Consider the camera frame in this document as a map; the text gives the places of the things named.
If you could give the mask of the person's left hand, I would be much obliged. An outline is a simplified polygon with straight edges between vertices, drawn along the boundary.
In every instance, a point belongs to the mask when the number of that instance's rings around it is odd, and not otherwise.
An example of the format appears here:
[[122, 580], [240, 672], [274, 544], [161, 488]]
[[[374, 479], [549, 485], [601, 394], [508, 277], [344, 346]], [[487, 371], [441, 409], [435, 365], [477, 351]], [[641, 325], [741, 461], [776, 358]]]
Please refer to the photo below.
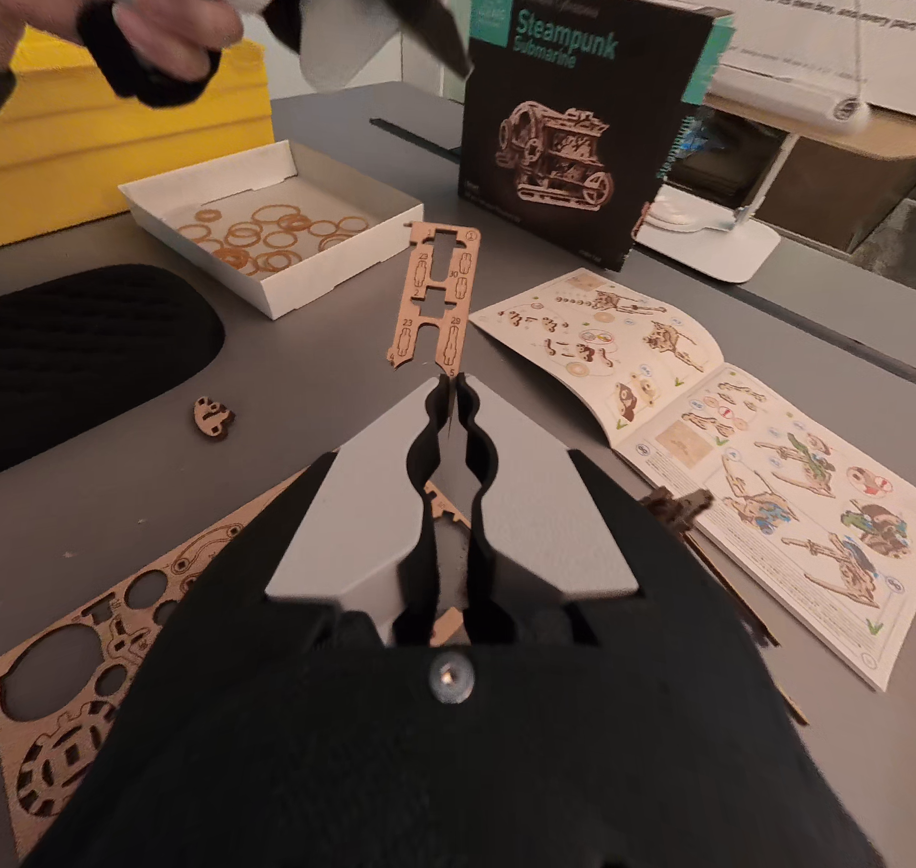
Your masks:
[[[10, 72], [27, 27], [74, 44], [77, 19], [93, 0], [1, 0], [1, 71]], [[210, 67], [209, 51], [243, 38], [239, 14], [223, 0], [129, 0], [114, 8], [129, 45], [146, 61], [181, 81], [196, 81]]]

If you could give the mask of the illustrated instruction booklet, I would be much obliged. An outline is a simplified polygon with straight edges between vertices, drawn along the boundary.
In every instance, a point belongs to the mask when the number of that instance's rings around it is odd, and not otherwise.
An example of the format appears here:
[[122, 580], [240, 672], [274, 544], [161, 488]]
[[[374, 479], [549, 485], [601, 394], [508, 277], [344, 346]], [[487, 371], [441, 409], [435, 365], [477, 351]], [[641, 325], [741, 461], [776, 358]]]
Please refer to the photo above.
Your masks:
[[914, 486], [726, 362], [683, 311], [580, 268], [478, 310], [562, 382], [654, 487], [873, 689], [915, 610]]

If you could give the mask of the brown cardboard box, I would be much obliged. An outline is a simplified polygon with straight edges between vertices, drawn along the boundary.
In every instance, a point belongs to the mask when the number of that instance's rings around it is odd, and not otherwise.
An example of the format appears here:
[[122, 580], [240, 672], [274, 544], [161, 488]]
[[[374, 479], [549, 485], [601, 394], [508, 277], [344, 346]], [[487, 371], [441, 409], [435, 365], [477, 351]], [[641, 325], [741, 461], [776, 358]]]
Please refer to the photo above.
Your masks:
[[914, 160], [878, 160], [800, 139], [756, 218], [847, 254], [911, 190]]

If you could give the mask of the small plywood parts fret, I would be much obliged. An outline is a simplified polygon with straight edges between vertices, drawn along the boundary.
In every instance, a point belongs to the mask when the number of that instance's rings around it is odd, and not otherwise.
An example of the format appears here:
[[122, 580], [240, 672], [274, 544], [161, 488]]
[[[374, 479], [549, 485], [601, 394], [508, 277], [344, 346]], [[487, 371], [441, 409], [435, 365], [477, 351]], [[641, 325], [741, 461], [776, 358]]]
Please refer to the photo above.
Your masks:
[[[424, 327], [438, 330], [435, 361], [451, 379], [461, 370], [466, 328], [471, 309], [481, 232], [474, 227], [412, 221], [411, 251], [406, 279], [396, 317], [392, 344], [386, 358], [397, 369], [414, 358], [418, 334]], [[445, 279], [431, 275], [434, 242], [440, 233], [452, 233], [455, 243]], [[444, 309], [441, 318], [422, 312], [429, 291], [440, 291]]]

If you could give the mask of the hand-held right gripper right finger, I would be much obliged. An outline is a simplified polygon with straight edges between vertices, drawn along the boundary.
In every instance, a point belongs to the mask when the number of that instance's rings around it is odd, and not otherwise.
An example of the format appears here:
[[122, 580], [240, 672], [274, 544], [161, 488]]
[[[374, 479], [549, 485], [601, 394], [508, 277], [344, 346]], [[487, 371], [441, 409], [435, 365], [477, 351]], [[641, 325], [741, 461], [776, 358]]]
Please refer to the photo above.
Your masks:
[[464, 628], [475, 645], [564, 643], [574, 605], [631, 598], [638, 581], [571, 451], [479, 378], [456, 405], [472, 503]]

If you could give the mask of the partly built wooden model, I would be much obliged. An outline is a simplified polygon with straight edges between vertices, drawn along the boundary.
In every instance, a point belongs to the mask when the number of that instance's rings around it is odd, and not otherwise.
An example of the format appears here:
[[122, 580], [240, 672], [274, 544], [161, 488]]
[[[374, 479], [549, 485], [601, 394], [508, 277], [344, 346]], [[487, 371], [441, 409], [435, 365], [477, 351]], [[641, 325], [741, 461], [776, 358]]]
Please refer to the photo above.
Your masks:
[[704, 489], [697, 489], [684, 496], [674, 495], [664, 486], [653, 488], [646, 496], [637, 500], [671, 534], [678, 538], [705, 566], [709, 574], [718, 581], [736, 607], [743, 623], [750, 629], [751, 637], [758, 645], [778, 647], [779, 640], [749, 602], [741, 595], [726, 574], [713, 562], [694, 535], [699, 515], [712, 507], [715, 497]]

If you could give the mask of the tall stack of yellow bins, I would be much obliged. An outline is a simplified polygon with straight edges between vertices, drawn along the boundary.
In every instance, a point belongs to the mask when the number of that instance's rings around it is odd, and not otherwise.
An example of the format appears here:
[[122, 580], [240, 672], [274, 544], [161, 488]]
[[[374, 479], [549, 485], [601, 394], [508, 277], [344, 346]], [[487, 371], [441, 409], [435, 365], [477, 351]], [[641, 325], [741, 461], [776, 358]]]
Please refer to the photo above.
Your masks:
[[263, 48], [225, 51], [196, 103], [119, 99], [90, 54], [27, 29], [1, 114], [1, 244], [126, 210], [119, 186], [274, 141]]

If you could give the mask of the white cardboard tray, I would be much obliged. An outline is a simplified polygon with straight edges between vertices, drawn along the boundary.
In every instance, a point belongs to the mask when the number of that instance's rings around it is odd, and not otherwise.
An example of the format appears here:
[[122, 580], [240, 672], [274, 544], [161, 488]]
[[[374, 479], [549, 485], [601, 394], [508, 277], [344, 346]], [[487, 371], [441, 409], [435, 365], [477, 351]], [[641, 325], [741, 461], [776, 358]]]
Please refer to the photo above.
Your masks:
[[[178, 168], [119, 189], [138, 225], [271, 320], [401, 252], [408, 245], [408, 224], [424, 217], [417, 198], [290, 141]], [[248, 278], [224, 265], [176, 229], [178, 222], [202, 207], [241, 208], [248, 213], [269, 202], [336, 215], [361, 214], [372, 226], [265, 279]]]

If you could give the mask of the white stand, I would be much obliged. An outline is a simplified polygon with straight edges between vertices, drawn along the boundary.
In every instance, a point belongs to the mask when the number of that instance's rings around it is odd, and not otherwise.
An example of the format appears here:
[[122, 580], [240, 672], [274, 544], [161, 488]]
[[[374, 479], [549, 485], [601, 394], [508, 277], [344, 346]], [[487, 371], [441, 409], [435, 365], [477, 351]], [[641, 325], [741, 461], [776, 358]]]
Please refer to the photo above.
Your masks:
[[748, 282], [781, 241], [780, 234], [757, 221], [755, 214], [799, 139], [796, 133], [785, 136], [750, 202], [737, 210], [662, 185], [635, 241], [708, 278]]

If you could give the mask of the black mesh oval pad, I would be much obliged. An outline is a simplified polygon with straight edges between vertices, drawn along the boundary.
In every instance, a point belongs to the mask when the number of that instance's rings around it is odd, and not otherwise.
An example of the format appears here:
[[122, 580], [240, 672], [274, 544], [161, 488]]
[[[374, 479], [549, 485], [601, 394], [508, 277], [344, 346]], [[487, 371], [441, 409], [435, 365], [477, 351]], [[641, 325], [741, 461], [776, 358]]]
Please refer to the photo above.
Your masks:
[[1, 299], [1, 470], [100, 426], [205, 368], [211, 304], [168, 270], [87, 270]]

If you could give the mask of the black model kit box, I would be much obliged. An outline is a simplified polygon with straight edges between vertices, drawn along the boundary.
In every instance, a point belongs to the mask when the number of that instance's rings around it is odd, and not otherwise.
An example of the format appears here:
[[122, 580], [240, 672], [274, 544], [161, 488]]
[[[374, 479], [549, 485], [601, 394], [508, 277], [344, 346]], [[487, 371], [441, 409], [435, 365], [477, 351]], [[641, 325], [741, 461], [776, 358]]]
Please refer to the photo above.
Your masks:
[[623, 266], [734, 33], [671, 0], [472, 0], [459, 194]]

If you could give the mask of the pile of tan rubber bands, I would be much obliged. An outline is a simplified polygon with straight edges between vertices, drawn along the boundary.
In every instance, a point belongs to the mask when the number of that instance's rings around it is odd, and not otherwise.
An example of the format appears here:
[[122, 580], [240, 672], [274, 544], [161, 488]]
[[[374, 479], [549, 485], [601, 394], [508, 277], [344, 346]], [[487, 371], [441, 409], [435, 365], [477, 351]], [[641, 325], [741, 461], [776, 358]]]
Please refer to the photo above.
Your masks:
[[307, 211], [269, 202], [250, 212], [202, 207], [177, 223], [179, 234], [248, 278], [265, 279], [367, 231], [361, 214]]

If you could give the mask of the large plywood parts sheet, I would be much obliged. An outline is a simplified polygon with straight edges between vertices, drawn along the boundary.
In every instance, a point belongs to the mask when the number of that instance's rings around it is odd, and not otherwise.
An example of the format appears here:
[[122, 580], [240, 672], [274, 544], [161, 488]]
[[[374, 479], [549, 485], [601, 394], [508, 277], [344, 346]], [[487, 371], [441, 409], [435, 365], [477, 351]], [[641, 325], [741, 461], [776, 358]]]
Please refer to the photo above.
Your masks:
[[472, 866], [435, 803], [455, 774], [428, 645], [265, 588], [330, 456], [213, 558], [88, 774], [23, 866]]

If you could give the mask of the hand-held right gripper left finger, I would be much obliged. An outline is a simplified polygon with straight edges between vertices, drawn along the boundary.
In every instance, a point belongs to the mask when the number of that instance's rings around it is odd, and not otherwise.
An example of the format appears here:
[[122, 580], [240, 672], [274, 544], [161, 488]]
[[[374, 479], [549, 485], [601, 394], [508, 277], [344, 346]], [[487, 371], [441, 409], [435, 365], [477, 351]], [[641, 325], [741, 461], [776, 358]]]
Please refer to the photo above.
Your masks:
[[425, 487], [450, 379], [429, 379], [343, 444], [267, 584], [274, 601], [366, 613], [386, 642], [428, 645], [440, 573]]

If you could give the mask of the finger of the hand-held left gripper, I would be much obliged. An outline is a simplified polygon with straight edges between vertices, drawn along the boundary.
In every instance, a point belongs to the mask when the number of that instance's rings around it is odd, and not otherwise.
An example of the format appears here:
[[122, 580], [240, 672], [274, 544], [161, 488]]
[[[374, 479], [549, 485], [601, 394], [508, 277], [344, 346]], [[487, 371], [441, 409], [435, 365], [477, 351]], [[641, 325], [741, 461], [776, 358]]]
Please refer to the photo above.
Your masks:
[[301, 0], [300, 15], [301, 71], [318, 92], [349, 84], [398, 31], [456, 75], [472, 69], [447, 0]]

